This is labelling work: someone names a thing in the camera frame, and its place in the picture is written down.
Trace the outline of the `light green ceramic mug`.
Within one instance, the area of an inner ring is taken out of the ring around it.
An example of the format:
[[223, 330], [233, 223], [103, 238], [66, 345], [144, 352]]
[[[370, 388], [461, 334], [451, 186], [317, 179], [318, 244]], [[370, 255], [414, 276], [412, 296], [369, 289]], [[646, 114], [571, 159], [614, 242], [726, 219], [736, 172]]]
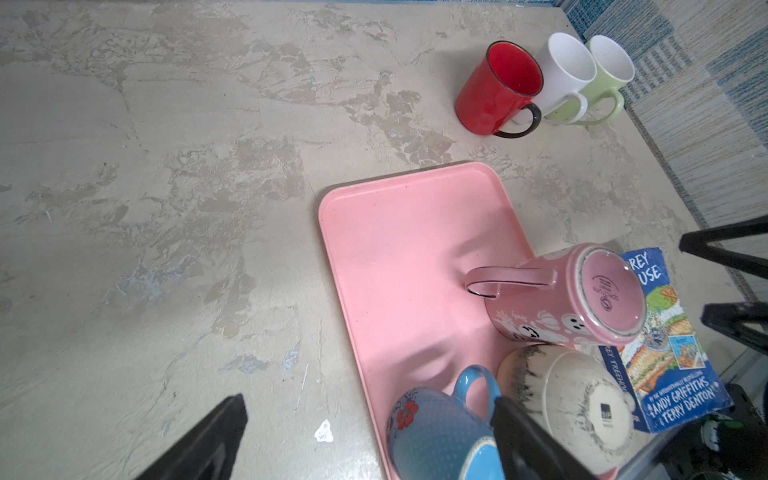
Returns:
[[[552, 123], [596, 126], [611, 122], [623, 111], [625, 99], [620, 89], [635, 76], [635, 66], [629, 54], [619, 43], [604, 35], [594, 35], [586, 46], [597, 68], [595, 79], [580, 91], [586, 99], [586, 108], [582, 109], [579, 98], [569, 99], [546, 116]], [[605, 99], [614, 101], [613, 109], [603, 118], [586, 119], [586, 114]]]

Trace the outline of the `red ceramic mug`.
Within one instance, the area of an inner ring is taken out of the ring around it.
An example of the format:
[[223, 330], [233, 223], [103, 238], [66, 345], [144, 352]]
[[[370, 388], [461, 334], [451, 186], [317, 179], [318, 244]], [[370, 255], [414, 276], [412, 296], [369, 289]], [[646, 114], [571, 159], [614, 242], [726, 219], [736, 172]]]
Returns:
[[[462, 87], [455, 102], [455, 113], [460, 123], [476, 135], [522, 138], [540, 125], [542, 113], [534, 99], [543, 87], [541, 67], [527, 50], [510, 41], [495, 41]], [[525, 130], [514, 133], [502, 130], [524, 110], [532, 115]]]

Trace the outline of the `white ceramic mug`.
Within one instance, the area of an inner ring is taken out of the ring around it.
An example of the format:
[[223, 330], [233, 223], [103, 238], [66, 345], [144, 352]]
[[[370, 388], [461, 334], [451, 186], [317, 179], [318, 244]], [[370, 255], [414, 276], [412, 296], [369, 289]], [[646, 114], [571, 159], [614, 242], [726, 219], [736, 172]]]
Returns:
[[573, 124], [586, 114], [589, 103], [581, 93], [596, 78], [596, 63], [586, 46], [575, 37], [557, 32], [533, 56], [520, 54], [512, 63], [514, 85], [521, 93], [539, 88], [531, 60], [541, 70], [543, 86], [533, 98], [543, 117], [552, 122]]

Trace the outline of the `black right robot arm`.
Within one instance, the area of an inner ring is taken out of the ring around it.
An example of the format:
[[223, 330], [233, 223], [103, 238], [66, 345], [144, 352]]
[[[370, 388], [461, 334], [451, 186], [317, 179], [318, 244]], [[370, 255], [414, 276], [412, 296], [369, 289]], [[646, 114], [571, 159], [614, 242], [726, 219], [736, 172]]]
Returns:
[[[763, 235], [767, 218], [686, 233], [681, 251], [762, 279], [767, 277], [767, 260], [714, 246], [714, 241]], [[767, 304], [765, 302], [717, 303], [704, 306], [701, 322], [731, 340], [767, 354]], [[754, 416], [744, 390], [728, 384], [736, 395], [735, 404], [703, 417], [680, 430], [664, 448], [660, 459], [669, 468], [688, 462], [691, 479], [719, 475], [728, 479], [767, 477], [767, 421]]]

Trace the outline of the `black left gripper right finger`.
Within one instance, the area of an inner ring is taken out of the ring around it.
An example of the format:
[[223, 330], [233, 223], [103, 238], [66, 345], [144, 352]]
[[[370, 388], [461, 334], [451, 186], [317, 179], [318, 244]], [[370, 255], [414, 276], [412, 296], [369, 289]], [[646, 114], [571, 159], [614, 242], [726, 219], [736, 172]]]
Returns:
[[490, 425], [506, 479], [595, 479], [509, 397], [494, 401]]

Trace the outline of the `pink patterned glass mug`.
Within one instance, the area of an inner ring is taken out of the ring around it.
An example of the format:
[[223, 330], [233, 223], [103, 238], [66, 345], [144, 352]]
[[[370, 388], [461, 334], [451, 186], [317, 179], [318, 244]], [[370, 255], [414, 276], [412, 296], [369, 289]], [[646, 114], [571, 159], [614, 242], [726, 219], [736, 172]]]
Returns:
[[466, 274], [465, 288], [485, 299], [492, 324], [513, 341], [621, 347], [640, 334], [647, 315], [630, 265], [594, 243], [514, 267], [475, 268]]

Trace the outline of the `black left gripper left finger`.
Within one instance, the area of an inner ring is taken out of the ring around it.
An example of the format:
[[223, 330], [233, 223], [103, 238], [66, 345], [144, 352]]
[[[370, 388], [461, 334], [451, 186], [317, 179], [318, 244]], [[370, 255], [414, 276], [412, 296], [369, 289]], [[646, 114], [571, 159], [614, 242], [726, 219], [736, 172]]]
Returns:
[[226, 397], [137, 479], [230, 479], [247, 422], [243, 395]]

